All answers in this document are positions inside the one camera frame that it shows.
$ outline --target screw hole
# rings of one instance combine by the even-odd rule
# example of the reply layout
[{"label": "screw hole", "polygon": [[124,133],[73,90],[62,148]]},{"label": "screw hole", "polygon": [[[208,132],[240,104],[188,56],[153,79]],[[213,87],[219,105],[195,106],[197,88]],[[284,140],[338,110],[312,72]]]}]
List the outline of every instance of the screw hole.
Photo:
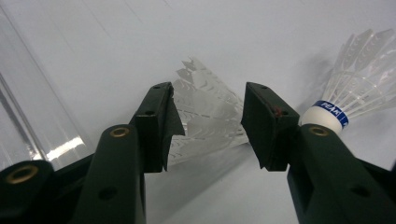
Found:
[{"label": "screw hole", "polygon": [[117,195],[118,191],[114,187],[107,187],[99,191],[98,197],[102,201],[108,201]]},{"label": "screw hole", "polygon": [[318,136],[327,136],[327,135],[329,135],[329,132],[327,132],[326,130],[324,130],[324,129],[320,128],[320,127],[317,127],[317,126],[311,127],[309,129],[309,131],[311,133],[314,133],[314,134],[318,135]]},{"label": "screw hole", "polygon": [[367,198],[370,196],[370,191],[360,185],[352,185],[349,187],[349,190],[363,198]]},{"label": "screw hole", "polygon": [[154,115],[155,113],[154,113],[154,111],[149,110],[149,111],[146,111],[145,114],[146,115]]},{"label": "screw hole", "polygon": [[123,137],[129,133],[127,128],[117,128],[111,131],[110,135],[113,137]]}]

